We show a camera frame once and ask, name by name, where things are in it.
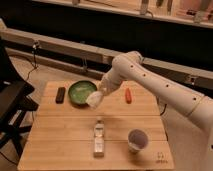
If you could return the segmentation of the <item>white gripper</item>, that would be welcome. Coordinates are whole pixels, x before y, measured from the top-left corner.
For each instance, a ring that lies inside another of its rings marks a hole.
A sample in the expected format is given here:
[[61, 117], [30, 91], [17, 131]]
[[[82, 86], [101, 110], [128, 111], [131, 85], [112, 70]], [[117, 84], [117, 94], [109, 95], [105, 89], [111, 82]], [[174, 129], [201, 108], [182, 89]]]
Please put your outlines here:
[[107, 96], [117, 89], [117, 85], [110, 81], [108, 75], [104, 75], [98, 86], [98, 90]]

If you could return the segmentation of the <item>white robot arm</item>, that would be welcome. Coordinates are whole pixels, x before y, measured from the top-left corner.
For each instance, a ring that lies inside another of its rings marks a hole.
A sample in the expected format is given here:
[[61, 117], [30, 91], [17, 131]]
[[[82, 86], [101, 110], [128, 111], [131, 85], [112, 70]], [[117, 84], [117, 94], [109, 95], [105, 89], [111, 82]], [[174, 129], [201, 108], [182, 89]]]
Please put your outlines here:
[[109, 95], [124, 80], [132, 80], [171, 105], [208, 136], [201, 171], [213, 171], [213, 99], [144, 68], [143, 57], [137, 51], [117, 55], [111, 69], [105, 73], [99, 89]]

